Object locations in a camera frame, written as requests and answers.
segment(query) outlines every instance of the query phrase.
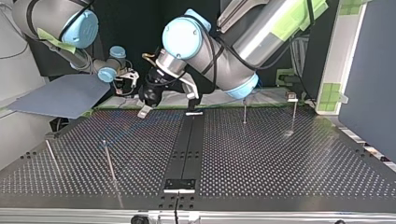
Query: black cable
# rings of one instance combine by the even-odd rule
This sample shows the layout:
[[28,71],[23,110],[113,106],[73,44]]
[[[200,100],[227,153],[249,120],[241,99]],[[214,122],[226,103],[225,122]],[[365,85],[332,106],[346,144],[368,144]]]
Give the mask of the black cable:
[[212,51],[212,61],[213,61],[213,90],[212,92],[214,92],[217,88],[217,81],[218,81],[218,60],[216,58],[216,51],[215,51],[215,44],[213,43],[213,39],[210,36],[209,32],[206,30],[205,26],[195,17],[190,16],[190,15],[183,15],[181,16],[181,18],[189,18],[192,19],[194,21],[196,21],[200,26],[201,29],[204,31],[208,41],[209,41],[209,46],[210,46],[210,50]]
[[299,38],[299,36],[293,38],[289,44],[283,49],[283,51],[277,56],[277,58],[271,62],[268,65],[262,66],[262,67],[258,67],[258,66],[254,66],[249,64],[247,61],[245,61],[243,58],[241,58],[241,56],[239,56],[239,54],[235,51],[235,49],[233,49],[233,47],[229,46],[227,43],[224,42],[224,40],[222,40],[220,37],[217,38],[217,40],[220,42],[220,44],[226,48],[228,51],[231,52],[231,54],[239,61],[241,62],[244,66],[246,66],[247,68],[249,68],[250,70],[266,70],[268,68],[273,67],[276,63],[279,62],[279,60],[285,55],[285,53],[289,50],[291,44],[296,41]]
[[85,10],[89,9],[94,2],[95,0],[91,0],[91,2],[87,6],[85,6],[69,23],[67,23],[67,25],[62,29],[61,34],[59,35],[59,41],[62,41],[64,33],[66,33],[66,31],[75,23],[75,21],[82,15],[82,13],[84,13]]
[[149,80],[149,76],[146,76],[145,79],[146,79],[146,82],[147,82],[149,85],[151,85],[151,86],[155,86],[155,87],[164,87],[164,86],[168,86],[168,85],[170,85],[170,84],[175,83],[176,81],[178,81],[178,80],[180,80],[181,78],[183,78],[186,74],[187,74],[187,73],[184,72],[181,76],[179,76],[179,77],[177,77],[177,78],[175,78],[175,79],[173,79],[173,80],[171,80],[171,81],[164,82],[164,83],[154,83],[154,82],[151,82],[151,81]]
[[175,208],[175,223],[178,224],[177,204],[176,204],[176,208]]
[[[291,53],[291,58],[293,59],[293,62],[295,64],[295,66],[297,67],[297,61],[296,61],[296,57],[294,55],[294,49],[292,46],[290,46],[290,53]],[[305,87],[305,84],[303,82],[303,78],[300,75],[300,72],[298,71],[298,69],[296,68],[296,75],[297,77],[300,79],[300,83],[303,86],[304,91],[306,92],[306,95],[309,97],[309,99],[312,101],[312,103],[314,104],[315,107],[317,107],[317,103],[315,103],[315,99],[309,94],[307,88]]]
[[306,0],[308,4],[308,14],[309,20],[311,22],[311,26],[315,25],[315,15],[314,15],[314,7],[312,6],[312,0]]
[[15,58],[15,57],[17,57],[17,56],[20,56],[20,55],[22,55],[22,54],[28,49],[28,47],[29,47],[29,44],[26,43],[26,46],[25,46],[25,48],[23,49],[23,51],[21,51],[21,52],[19,52],[19,53],[16,53],[16,54],[14,54],[14,55],[10,55],[10,56],[7,56],[7,57],[2,57],[2,58],[0,58],[0,60],[3,60],[3,59],[10,59],[10,58]]

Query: yellow-green tape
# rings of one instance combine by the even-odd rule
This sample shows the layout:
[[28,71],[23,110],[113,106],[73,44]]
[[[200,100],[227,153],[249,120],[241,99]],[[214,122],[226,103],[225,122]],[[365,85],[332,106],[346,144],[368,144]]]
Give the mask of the yellow-green tape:
[[363,3],[363,0],[342,0],[339,15],[359,15]]
[[41,28],[37,29],[37,34],[38,34],[38,38],[48,40],[51,44],[53,44],[54,46],[56,46],[60,49],[67,50],[73,54],[76,52],[76,47],[74,47],[73,45],[65,44],[64,42],[59,41],[53,35],[51,35],[50,33],[46,32],[45,30],[43,30]]
[[[305,0],[295,0],[293,4],[272,30],[272,34],[283,41],[288,40],[298,28],[305,30],[310,23],[307,2]],[[329,7],[326,0],[312,0],[312,6],[315,19]]]
[[341,97],[340,83],[323,83],[320,95],[318,111],[334,112],[339,104]]

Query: blue joint cap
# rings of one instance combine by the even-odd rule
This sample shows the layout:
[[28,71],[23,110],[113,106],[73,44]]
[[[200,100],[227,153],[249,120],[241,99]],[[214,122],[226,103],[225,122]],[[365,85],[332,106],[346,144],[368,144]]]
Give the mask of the blue joint cap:
[[235,89],[226,91],[225,93],[229,94],[231,97],[237,100],[244,99],[245,97],[250,95],[253,89],[257,86],[257,83],[259,83],[259,76],[257,76],[257,74],[254,74],[254,76],[251,77],[251,79],[249,79],[246,83]]
[[103,67],[98,72],[98,77],[102,81],[109,83],[114,80],[117,76],[117,71],[111,67]]
[[204,25],[204,27],[206,28],[206,30],[208,32],[210,31],[210,29],[212,29],[212,24],[210,24],[209,21],[207,21],[204,17],[202,17],[200,14],[198,14],[197,12],[192,10],[191,8],[188,9],[186,11],[186,13],[184,13],[184,15],[189,15],[189,16],[195,17],[195,19],[197,19],[198,21],[200,21]]
[[[77,13],[73,15],[64,26],[73,20],[75,16],[77,16]],[[86,10],[75,22],[73,22],[70,28],[67,29],[62,37],[62,41],[78,49],[85,49],[93,43],[98,35],[98,31],[98,18],[92,11]]]
[[181,60],[194,57],[202,46],[200,26],[187,18],[176,18],[163,31],[163,47]]
[[126,58],[126,51],[123,47],[113,46],[110,49],[110,56],[113,58],[124,59]]

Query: cable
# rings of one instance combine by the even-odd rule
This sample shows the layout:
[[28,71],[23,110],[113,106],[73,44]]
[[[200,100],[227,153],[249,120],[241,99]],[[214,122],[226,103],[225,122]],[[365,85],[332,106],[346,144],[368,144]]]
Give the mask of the cable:
[[67,25],[62,29],[61,34],[59,35],[59,41],[62,41],[62,38],[64,37],[64,33],[75,23],[75,21],[82,15],[82,13],[85,12],[85,10],[89,9],[95,0],[91,0],[91,2],[85,6]]
[[127,62],[129,65],[131,65],[131,67],[130,67],[130,68],[131,68],[132,70],[134,70],[134,66],[132,65],[132,62],[131,62],[131,61],[129,61],[129,60],[127,60],[127,59],[125,59],[125,62]]
[[309,20],[311,22],[311,26],[315,25],[315,15],[314,15],[314,8],[312,6],[312,0],[306,0],[308,4],[308,14],[309,14]]
[[177,204],[176,204],[176,208],[175,208],[175,223],[178,224]]
[[20,56],[20,55],[22,55],[28,48],[29,48],[29,44],[26,43],[26,46],[25,46],[25,48],[23,49],[23,51],[21,51],[21,52],[19,52],[19,53],[16,53],[16,54],[14,54],[14,55],[7,56],[7,57],[1,57],[0,60],[3,60],[3,59],[10,59],[10,58],[15,58],[15,57],[17,57],[17,56]]
[[[0,6],[4,6],[4,7],[8,8],[8,9],[12,10],[12,8],[9,5],[5,4],[5,3],[0,3]],[[25,38],[23,37],[23,35],[21,35],[21,33],[18,31],[18,29],[14,26],[14,24],[8,18],[6,13],[4,13],[3,10],[1,10],[1,9],[0,9],[0,12],[3,15],[3,17],[6,19],[6,21],[9,23],[9,25],[12,27],[12,29],[15,31],[15,33],[17,33],[18,36],[20,36],[24,41],[26,41]],[[29,44],[26,42],[26,45],[25,45],[24,49],[21,52],[13,54],[13,55],[10,55],[10,56],[7,56],[7,57],[0,57],[0,60],[10,59],[10,58],[14,58],[14,57],[20,56],[28,49],[28,47],[29,47]]]
[[186,74],[187,74],[187,72],[184,72],[181,76],[179,76],[179,77],[177,77],[177,78],[175,78],[175,79],[173,79],[173,80],[171,80],[171,81],[164,82],[164,83],[154,83],[154,82],[150,82],[150,81],[149,81],[149,76],[146,76],[146,77],[145,77],[145,80],[146,80],[146,82],[147,82],[149,85],[151,85],[151,86],[154,86],[154,87],[164,87],[164,86],[168,86],[168,85],[170,85],[170,84],[172,84],[172,83],[175,83],[176,81],[178,81],[178,80],[180,80],[181,78],[183,78]]
[[205,32],[205,35],[209,41],[210,50],[212,51],[212,61],[213,61],[213,90],[210,93],[213,93],[217,88],[217,81],[218,81],[218,59],[216,58],[216,51],[215,51],[215,44],[213,44],[213,39],[210,36],[209,32],[206,30],[205,26],[193,16],[190,15],[183,15],[181,18],[189,18],[196,21],[200,26],[201,29]]
[[241,62],[244,66],[246,66],[247,68],[249,68],[250,70],[266,70],[268,68],[273,67],[276,63],[279,62],[279,60],[283,57],[283,55],[285,55],[285,53],[289,50],[289,47],[291,46],[291,44],[296,41],[297,39],[299,39],[300,37],[295,37],[293,38],[289,44],[283,49],[283,51],[277,56],[277,58],[271,62],[268,65],[262,66],[262,67],[258,67],[258,66],[254,66],[249,64],[247,61],[245,61],[244,59],[241,58],[241,56],[239,56],[239,54],[235,51],[235,49],[233,49],[233,47],[229,46],[228,44],[226,44],[224,42],[223,39],[221,39],[220,37],[217,38],[217,40],[219,41],[219,43],[226,48],[228,51],[231,52],[231,54],[239,61]]
[[151,58],[154,58],[155,55],[154,54],[148,54],[148,53],[143,53],[142,54],[142,58],[146,61],[148,61],[149,63],[151,63],[154,67],[157,67],[157,64],[151,60]]
[[12,7],[9,6],[8,4],[4,3],[4,2],[0,2],[0,7],[6,7],[6,8],[8,8],[10,11],[12,11]]
[[[291,58],[293,59],[294,64],[297,66],[297,61],[296,61],[296,58],[295,58],[294,49],[292,47],[290,47],[290,53],[291,53]],[[297,77],[300,79],[301,85],[303,86],[303,89],[306,92],[306,95],[312,101],[314,106],[317,107],[317,103],[315,102],[316,100],[309,94],[308,90],[306,89],[305,84],[303,82],[303,78],[301,77],[298,69],[296,69],[295,72],[296,72]]]

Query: end effector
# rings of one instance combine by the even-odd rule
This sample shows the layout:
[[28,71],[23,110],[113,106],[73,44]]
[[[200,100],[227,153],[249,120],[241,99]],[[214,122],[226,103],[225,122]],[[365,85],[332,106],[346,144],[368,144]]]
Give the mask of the end effector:
[[197,86],[185,72],[187,65],[236,99],[248,96],[256,87],[257,75],[214,40],[208,34],[210,29],[211,24],[191,9],[165,27],[164,49],[139,91],[140,100],[146,105],[142,110],[145,115],[149,107],[161,102],[166,87],[176,81],[182,82],[188,100],[199,104]]

